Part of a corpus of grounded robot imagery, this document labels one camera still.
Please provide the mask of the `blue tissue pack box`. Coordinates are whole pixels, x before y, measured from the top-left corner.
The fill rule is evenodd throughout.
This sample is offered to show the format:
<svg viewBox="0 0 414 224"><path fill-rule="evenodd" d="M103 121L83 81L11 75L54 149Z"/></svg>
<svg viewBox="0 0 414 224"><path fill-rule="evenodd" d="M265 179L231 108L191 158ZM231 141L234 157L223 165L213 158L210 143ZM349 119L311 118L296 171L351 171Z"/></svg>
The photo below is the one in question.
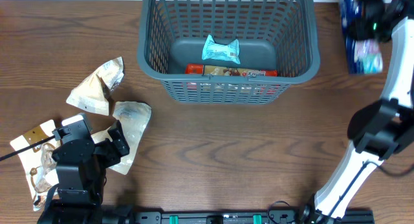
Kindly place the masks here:
<svg viewBox="0 0 414 224"><path fill-rule="evenodd" d="M351 22L363 16L363 2L339 0L342 33L349 74L377 74L383 69L379 43L373 39L356 41L347 34Z"/></svg>

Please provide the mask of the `red snack bar package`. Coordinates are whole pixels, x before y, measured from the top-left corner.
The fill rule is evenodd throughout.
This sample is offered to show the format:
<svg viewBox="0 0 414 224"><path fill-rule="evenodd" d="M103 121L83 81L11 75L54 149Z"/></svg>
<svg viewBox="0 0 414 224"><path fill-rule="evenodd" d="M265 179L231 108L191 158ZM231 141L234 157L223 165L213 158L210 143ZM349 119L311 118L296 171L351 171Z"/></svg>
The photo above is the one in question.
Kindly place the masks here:
<svg viewBox="0 0 414 224"><path fill-rule="evenodd" d="M185 70L186 74L201 74L202 76L240 76L244 78L257 78L260 76L277 77L277 71L244 69L236 67L220 67L215 65L188 64ZM187 88L197 90L198 85L195 82L187 82ZM224 90L224 84L215 84L215 89ZM211 83L201 83L199 86L201 91L210 91Z"/></svg>

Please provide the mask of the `teal snack wrapper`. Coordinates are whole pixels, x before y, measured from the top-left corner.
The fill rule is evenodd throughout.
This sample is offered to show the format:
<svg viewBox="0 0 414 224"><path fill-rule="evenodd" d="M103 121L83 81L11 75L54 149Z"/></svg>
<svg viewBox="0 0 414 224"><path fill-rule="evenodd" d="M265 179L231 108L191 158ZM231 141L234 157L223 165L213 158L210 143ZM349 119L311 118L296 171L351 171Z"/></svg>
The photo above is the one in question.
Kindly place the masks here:
<svg viewBox="0 0 414 224"><path fill-rule="evenodd" d="M209 35L204 43L201 58L203 60L212 59L240 64L239 53L240 48L238 39L231 41L227 45L223 45L216 43L213 36Z"/></svg>

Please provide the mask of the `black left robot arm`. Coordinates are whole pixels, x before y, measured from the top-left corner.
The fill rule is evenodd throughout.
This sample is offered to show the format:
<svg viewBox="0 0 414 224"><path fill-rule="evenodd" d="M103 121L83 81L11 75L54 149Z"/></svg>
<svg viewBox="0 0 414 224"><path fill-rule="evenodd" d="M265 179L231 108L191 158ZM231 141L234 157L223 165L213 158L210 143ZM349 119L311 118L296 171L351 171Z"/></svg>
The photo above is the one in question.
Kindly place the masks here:
<svg viewBox="0 0 414 224"><path fill-rule="evenodd" d="M49 189L38 223L134 223L131 207L104 210L106 169L129 154L120 121L107 130L110 139L95 143L84 119L53 131L58 184Z"/></svg>

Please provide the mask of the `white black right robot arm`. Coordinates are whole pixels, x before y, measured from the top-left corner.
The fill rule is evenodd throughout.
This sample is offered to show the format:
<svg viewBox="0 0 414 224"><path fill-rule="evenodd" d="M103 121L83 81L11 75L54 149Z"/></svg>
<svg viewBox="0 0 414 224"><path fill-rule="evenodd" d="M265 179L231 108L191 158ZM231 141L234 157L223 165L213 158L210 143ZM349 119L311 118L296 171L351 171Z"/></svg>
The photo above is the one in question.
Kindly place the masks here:
<svg viewBox="0 0 414 224"><path fill-rule="evenodd" d="M393 44L380 98L357 111L348 126L349 145L328 182L296 214L296 223L343 223L348 204L364 181L392 155L413 143L413 0L357 0L362 15L345 35Z"/></svg>

